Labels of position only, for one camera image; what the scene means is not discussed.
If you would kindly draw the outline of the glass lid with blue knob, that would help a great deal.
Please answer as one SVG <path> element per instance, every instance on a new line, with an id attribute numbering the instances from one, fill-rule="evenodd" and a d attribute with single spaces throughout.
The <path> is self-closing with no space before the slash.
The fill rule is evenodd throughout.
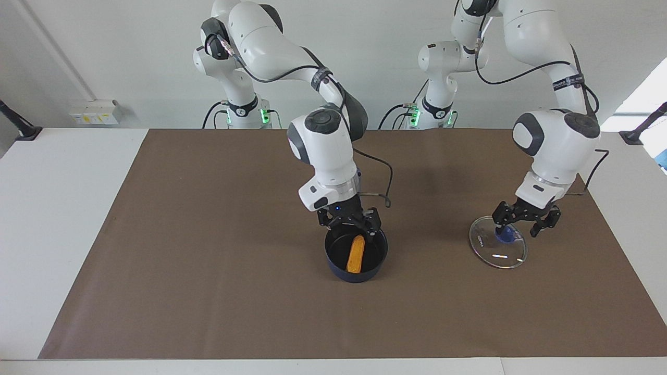
<path id="1" fill-rule="evenodd" d="M 512 270 L 527 259 L 526 239 L 514 224 L 510 235 L 496 235 L 491 216 L 477 218 L 469 230 L 472 251 L 484 263 L 501 270 Z"/>

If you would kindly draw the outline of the yellow corn cob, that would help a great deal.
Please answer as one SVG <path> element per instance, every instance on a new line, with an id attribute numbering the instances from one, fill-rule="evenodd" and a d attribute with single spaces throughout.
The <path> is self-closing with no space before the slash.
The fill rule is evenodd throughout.
<path id="1" fill-rule="evenodd" d="M 362 273 L 365 253 L 365 237 L 357 235 L 352 239 L 350 251 L 348 254 L 347 264 L 345 270 L 348 273 L 360 274 Z"/>

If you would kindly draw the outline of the dark blue pot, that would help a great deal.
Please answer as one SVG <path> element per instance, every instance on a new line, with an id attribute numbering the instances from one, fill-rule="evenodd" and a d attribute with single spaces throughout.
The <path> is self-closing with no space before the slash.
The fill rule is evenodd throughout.
<path id="1" fill-rule="evenodd" d="M 324 240 L 324 249 L 329 270 L 340 280 L 348 283 L 362 283 L 371 280 L 381 269 L 388 254 L 388 240 L 383 230 L 378 237 L 369 243 L 369 236 L 365 237 L 365 253 L 362 273 L 352 274 L 345 270 L 352 239 L 364 234 L 362 230 L 353 226 L 343 226 L 337 230 L 336 239 Z"/>

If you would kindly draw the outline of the brown table mat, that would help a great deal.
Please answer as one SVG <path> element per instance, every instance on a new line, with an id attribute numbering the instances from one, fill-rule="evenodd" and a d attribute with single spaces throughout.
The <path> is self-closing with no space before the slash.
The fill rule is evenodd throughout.
<path id="1" fill-rule="evenodd" d="M 530 160 L 509 130 L 370 131 L 395 170 L 379 274 L 338 279 L 285 131 L 151 130 L 40 359 L 667 357 L 667 325 L 593 198 L 514 270 L 470 249 Z"/>

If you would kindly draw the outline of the white wall socket box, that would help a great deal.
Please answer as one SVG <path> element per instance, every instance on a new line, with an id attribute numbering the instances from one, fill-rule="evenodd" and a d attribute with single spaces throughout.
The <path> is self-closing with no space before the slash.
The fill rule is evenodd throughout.
<path id="1" fill-rule="evenodd" d="M 116 100 L 94 100 L 76 102 L 68 112 L 77 125 L 118 126 L 124 114 Z"/>

